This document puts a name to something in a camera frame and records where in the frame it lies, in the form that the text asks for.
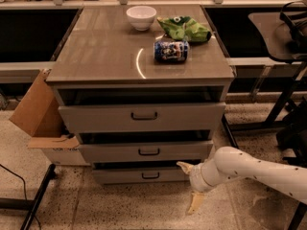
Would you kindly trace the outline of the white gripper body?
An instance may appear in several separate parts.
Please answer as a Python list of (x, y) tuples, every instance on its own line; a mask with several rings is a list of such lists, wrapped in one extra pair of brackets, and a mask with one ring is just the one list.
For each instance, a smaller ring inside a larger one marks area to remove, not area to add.
[(207, 193), (213, 189), (213, 186), (209, 185), (202, 175), (203, 163), (194, 165), (189, 174), (189, 180), (194, 192)]

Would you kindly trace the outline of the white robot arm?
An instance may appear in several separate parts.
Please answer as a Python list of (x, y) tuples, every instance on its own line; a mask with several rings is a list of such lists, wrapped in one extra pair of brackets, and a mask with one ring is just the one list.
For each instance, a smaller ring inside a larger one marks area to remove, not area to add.
[(217, 149), (210, 159), (198, 165), (178, 161), (177, 165), (188, 175), (192, 188), (191, 204), (187, 213), (194, 214), (201, 207), (206, 193), (220, 184), (241, 178), (250, 178), (307, 203), (307, 169), (269, 162), (252, 157), (233, 147)]

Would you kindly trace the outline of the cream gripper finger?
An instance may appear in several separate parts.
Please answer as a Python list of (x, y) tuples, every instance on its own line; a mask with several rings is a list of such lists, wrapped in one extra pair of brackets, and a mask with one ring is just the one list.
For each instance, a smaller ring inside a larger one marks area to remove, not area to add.
[(191, 193), (191, 202), (188, 207), (187, 214), (192, 215), (196, 213), (201, 207), (204, 200), (204, 193), (202, 192), (192, 192)]
[(178, 161), (177, 165), (181, 167), (185, 174), (190, 174), (193, 169), (193, 165), (186, 162)]

